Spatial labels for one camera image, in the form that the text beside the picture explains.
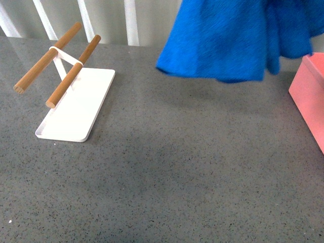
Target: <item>wooden dowel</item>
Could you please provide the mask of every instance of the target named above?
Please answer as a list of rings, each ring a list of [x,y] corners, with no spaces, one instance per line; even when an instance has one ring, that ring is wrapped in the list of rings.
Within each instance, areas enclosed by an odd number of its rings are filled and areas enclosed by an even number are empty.
[[[96,48],[97,44],[99,43],[101,37],[99,35],[96,35],[92,41],[89,43],[85,51],[82,53],[82,55],[79,58],[79,61],[83,64],[87,61],[87,59],[90,57],[91,53]],[[55,108],[57,103],[60,101],[62,96],[65,94],[69,86],[72,84],[76,76],[79,74],[83,66],[80,63],[76,63],[70,70],[70,72],[66,75],[66,77],[63,79],[63,81],[59,84],[59,86],[56,88],[56,90],[52,93],[52,95],[49,97],[49,99],[46,101],[46,105],[49,108]]]
[[[76,22],[55,44],[54,46],[63,49],[66,44],[76,35],[82,25]],[[51,63],[58,54],[57,50],[49,49],[43,57],[14,85],[14,90],[22,94],[32,84],[32,82],[40,75],[40,73]]]

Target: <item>pink box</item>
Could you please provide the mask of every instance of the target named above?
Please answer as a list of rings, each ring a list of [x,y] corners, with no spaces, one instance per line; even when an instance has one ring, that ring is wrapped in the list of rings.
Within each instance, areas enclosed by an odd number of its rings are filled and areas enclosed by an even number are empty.
[[[324,152],[324,53],[303,57],[289,93]]]

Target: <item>blue towel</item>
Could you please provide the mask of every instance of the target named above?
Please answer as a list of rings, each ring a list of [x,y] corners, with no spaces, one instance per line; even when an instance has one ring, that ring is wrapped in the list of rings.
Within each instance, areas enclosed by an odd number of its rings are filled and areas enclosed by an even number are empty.
[[[265,68],[279,72],[280,55],[312,53],[310,37],[323,32],[323,0],[183,0],[156,67],[227,83],[262,80]]]
[[[324,33],[324,0],[301,0],[311,37]]]

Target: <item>gray countertop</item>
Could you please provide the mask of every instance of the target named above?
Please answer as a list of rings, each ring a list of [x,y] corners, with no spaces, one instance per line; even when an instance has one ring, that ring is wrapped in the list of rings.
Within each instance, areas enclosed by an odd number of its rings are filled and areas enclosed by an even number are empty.
[[[0,37],[1,242],[324,242],[324,156],[293,72],[169,77],[158,49],[100,44],[85,67],[116,76],[89,138],[52,141],[34,132],[54,64],[13,85],[53,43]]]

